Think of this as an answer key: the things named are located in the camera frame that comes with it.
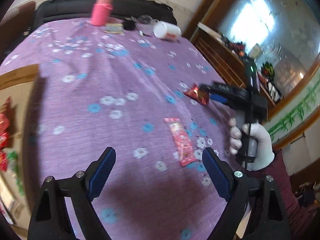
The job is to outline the dark red sleeved forearm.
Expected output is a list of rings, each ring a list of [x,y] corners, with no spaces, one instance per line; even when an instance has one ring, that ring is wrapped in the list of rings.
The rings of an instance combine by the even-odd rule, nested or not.
[[[268,167],[248,174],[254,178],[263,178],[266,175],[274,178],[287,211],[292,239],[312,239],[316,235],[317,226],[319,226],[319,209],[309,210],[299,205],[292,193],[281,151],[275,153],[274,161]]]

